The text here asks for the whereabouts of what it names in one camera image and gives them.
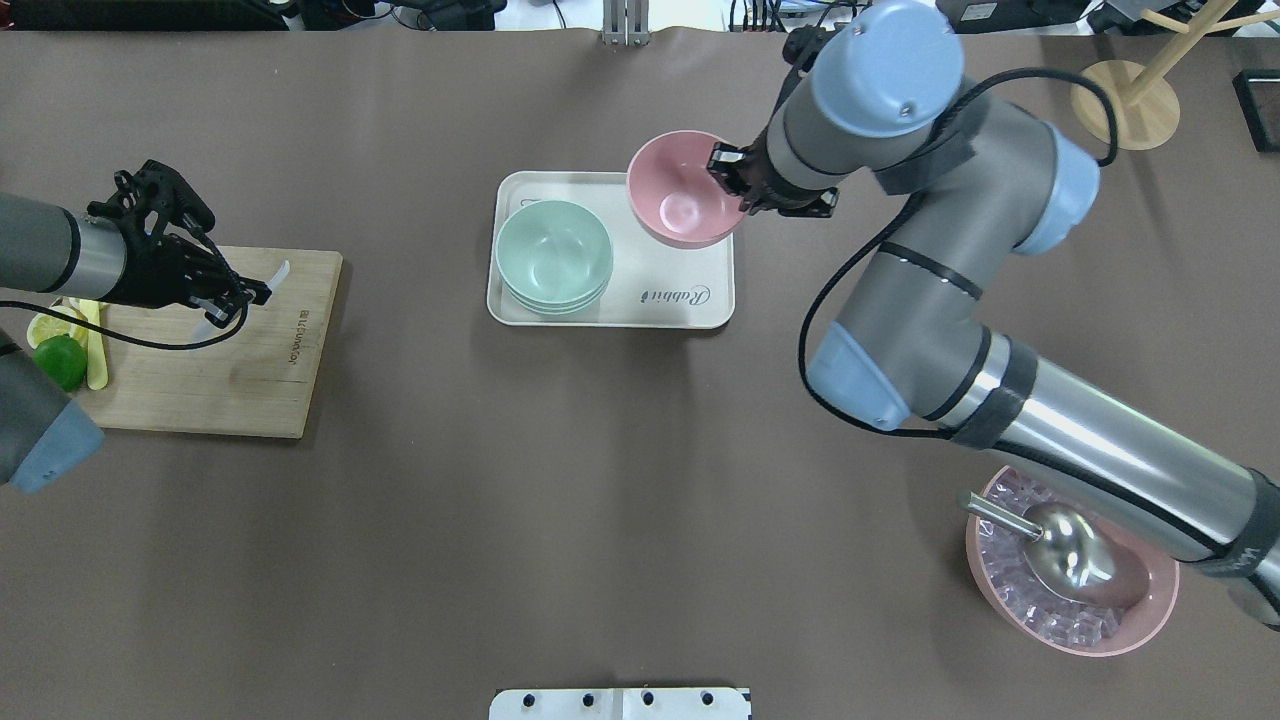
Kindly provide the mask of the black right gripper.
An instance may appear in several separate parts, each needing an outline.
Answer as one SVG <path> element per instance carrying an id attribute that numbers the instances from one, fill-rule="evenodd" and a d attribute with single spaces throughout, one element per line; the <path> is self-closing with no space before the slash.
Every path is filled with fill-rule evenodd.
<path id="1" fill-rule="evenodd" d="M 767 129 L 742 147 L 714 142 L 707 172 L 739 199 L 739 210 L 748 215 L 776 211 L 791 218 L 829 218 L 838 202 L 836 187 L 803 188 L 781 174 L 772 161 Z"/>

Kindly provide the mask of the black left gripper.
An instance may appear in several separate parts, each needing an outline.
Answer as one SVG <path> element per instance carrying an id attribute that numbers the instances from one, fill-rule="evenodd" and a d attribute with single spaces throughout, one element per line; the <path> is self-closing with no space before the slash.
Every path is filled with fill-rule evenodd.
<path id="1" fill-rule="evenodd" d="M 108 200 L 87 206 L 90 217 L 109 222 L 123 240 L 123 270 L 102 300 L 198 309 L 189 300 L 191 272 L 211 270 L 216 263 L 230 266 L 209 236 L 212 210 L 178 170 L 156 160 L 136 173 L 116 172 L 114 183 Z"/>

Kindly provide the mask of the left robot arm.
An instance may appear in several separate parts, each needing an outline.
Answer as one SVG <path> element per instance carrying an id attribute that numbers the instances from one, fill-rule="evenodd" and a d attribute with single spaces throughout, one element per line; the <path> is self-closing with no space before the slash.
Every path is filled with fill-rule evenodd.
<path id="1" fill-rule="evenodd" d="M 3 482 L 33 493 L 83 462 L 102 430 L 74 392 L 104 380 L 102 338 L 123 333 L 99 323 L 102 304 L 204 313 L 184 350 L 234 336 L 288 274 L 270 281 L 236 272 L 210 238 L 215 217 L 186 179 L 148 160 L 120 170 L 114 193 L 82 214 L 4 193 L 3 272 L 6 290 L 50 293 L 35 307 L 27 341 L 3 337 Z"/>

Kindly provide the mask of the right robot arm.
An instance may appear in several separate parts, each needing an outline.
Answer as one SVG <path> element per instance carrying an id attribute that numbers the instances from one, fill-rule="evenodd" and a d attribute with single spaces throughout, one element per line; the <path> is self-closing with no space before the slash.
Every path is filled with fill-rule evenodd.
<path id="1" fill-rule="evenodd" d="M 746 213 L 827 218 L 841 181 L 873 170 L 906 204 L 815 355 L 806 391 L 864 430 L 1001 454 L 1170 557 L 1225 584 L 1277 628 L 1277 484 L 1126 406 L 980 324 L 1010 254 L 1037 255 L 1079 224 L 1102 161 L 1055 126 L 964 76 L 934 8 L 879 1 L 792 61 L 768 126 L 716 143 L 707 173 Z"/>

